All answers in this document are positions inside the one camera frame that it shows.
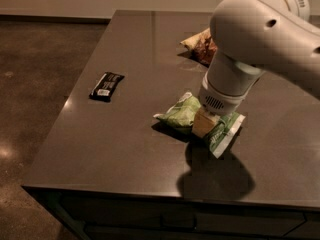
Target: black baseboard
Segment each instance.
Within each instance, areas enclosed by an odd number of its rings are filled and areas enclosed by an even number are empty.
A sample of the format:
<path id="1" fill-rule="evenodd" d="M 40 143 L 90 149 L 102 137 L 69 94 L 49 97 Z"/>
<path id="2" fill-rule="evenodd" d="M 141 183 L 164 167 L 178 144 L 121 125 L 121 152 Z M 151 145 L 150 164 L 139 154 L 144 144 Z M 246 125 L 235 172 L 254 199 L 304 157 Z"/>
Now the black baseboard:
<path id="1" fill-rule="evenodd" d="M 76 23 L 76 24 L 109 24 L 110 19 L 0 14 L 0 21 Z"/>

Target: black candy bar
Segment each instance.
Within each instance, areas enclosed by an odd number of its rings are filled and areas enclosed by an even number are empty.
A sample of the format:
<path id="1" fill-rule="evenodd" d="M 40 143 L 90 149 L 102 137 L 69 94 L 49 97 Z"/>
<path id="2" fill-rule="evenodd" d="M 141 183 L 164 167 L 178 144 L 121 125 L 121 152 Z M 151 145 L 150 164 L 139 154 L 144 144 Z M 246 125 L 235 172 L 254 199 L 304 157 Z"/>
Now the black candy bar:
<path id="1" fill-rule="evenodd" d="M 102 100 L 110 102 L 112 93 L 117 87 L 117 84 L 124 78 L 122 75 L 118 75 L 111 72 L 106 72 L 101 77 L 97 85 L 91 91 L 89 97 L 94 100 Z"/>

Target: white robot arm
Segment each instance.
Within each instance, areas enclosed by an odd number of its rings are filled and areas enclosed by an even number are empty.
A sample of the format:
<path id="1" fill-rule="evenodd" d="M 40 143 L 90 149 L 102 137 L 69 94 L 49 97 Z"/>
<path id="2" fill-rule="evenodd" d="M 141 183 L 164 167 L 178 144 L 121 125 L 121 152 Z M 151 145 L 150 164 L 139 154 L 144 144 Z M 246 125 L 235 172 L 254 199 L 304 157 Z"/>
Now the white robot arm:
<path id="1" fill-rule="evenodd" d="M 320 29 L 308 23 L 308 0 L 224 0 L 210 22 L 218 46 L 199 93 L 210 112 L 240 105 L 265 72 L 320 98 Z"/>

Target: table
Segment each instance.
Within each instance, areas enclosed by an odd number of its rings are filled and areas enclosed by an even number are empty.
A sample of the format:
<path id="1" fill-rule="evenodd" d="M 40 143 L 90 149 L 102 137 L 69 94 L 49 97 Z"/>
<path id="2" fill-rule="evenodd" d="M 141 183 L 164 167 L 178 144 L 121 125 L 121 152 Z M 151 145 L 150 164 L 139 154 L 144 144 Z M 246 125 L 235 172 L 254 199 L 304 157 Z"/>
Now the table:
<path id="1" fill-rule="evenodd" d="M 81 239 L 320 236 L 319 100 L 266 73 L 220 159 L 153 118 L 186 91 L 197 95 L 207 68 L 179 42 L 209 20 L 113 16 L 23 182 Z M 90 100 L 106 71 L 125 79 L 110 103 Z"/>

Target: brown concrete floor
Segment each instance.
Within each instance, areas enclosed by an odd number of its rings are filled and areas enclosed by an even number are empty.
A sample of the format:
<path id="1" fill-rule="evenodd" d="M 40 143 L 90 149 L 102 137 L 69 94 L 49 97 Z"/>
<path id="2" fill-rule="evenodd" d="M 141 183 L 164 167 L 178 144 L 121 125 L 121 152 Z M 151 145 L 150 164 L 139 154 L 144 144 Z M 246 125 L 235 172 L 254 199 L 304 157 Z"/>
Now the brown concrete floor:
<path id="1" fill-rule="evenodd" d="M 0 21 L 0 239 L 76 239 L 22 188 L 103 24 Z"/>

